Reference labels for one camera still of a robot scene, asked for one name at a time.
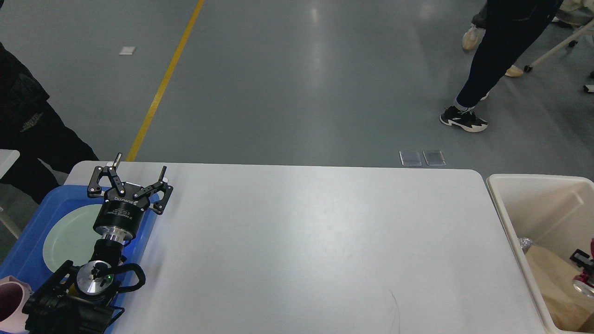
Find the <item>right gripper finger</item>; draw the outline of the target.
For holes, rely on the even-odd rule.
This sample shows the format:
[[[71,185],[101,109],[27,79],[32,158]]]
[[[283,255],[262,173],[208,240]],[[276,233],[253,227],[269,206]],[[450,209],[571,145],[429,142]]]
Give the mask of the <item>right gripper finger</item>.
[[[592,274],[594,270],[594,262],[592,258],[590,258],[590,254],[581,249],[576,249],[573,254],[571,254],[570,261],[574,262],[578,268],[582,268],[583,272],[587,274]]]

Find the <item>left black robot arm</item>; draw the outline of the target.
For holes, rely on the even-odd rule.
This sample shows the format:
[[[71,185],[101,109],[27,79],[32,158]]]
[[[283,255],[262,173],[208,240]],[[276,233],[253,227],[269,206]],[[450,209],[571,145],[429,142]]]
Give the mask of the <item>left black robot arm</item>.
[[[125,248],[138,236],[144,215],[162,214],[173,192],[162,167],[148,186],[124,182],[117,175],[122,154],[95,167],[87,187],[89,198],[102,204],[93,230],[98,234],[88,263],[66,260],[23,306],[24,328],[31,334],[103,334],[123,315],[117,296],[139,290],[146,275],[130,262]]]

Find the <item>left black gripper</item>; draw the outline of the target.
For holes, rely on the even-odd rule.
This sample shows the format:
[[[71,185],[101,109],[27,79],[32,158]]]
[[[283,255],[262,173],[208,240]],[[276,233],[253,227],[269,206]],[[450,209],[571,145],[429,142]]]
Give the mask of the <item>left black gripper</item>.
[[[111,164],[96,166],[87,187],[87,197],[104,199],[93,230],[102,236],[116,235],[118,242],[136,238],[146,211],[163,214],[174,191],[174,187],[165,177],[166,166],[162,167],[157,182],[147,187],[121,182],[117,175],[117,167],[122,156],[123,154],[117,154]],[[102,178],[108,178],[111,185],[106,191],[99,185]],[[161,193],[161,197],[157,201],[151,201],[151,196],[157,193]]]

